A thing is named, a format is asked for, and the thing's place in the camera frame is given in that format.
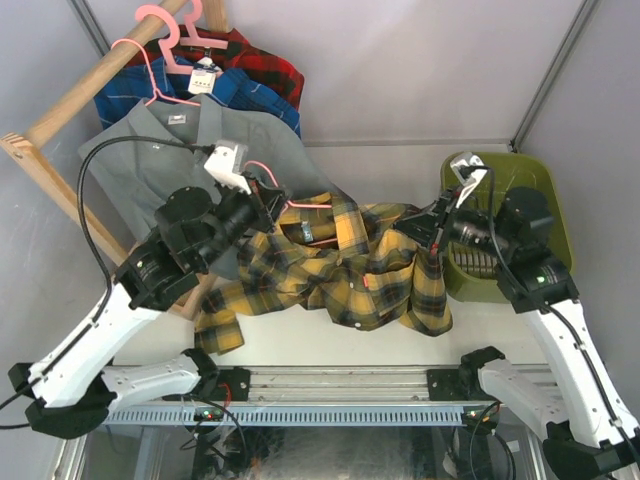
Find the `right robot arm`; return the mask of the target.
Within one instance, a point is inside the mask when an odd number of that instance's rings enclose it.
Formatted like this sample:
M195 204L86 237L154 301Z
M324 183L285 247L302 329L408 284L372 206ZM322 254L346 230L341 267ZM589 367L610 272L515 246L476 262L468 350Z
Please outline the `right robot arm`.
M543 193L510 189L499 208L465 209L450 188L395 230L431 253L459 243L492 255L502 295L528 326L554 376L553 399L486 347L462 357L461 391L505 404L541 441L559 479L597 479L639 462L639 422L617 393L587 329L568 267L548 247L554 223Z

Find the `yellow plaid shirt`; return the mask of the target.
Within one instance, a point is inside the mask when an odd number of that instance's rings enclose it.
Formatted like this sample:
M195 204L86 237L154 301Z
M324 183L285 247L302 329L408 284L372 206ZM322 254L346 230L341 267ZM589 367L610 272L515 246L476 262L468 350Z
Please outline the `yellow plaid shirt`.
M438 255L393 227L418 211L332 193L288 208L274 232L258 232L239 249L237 280L205 296L196 346L231 352L244 343L239 315L295 305L359 331L397 321L426 336L448 332L453 318Z

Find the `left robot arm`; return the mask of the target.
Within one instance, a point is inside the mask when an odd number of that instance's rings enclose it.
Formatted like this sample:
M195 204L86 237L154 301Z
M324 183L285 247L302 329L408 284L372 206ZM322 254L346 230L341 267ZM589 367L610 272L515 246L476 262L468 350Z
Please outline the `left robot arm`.
M114 367L116 353L199 283L247 231L269 233L289 198L245 174L241 185L219 185L219 202L200 187L172 193L155 212L156 225L107 278L103 299L48 355L17 363L8 377L35 432L75 439L109 415L165 396L206 400L219 387L219 369L201 348L142 367Z

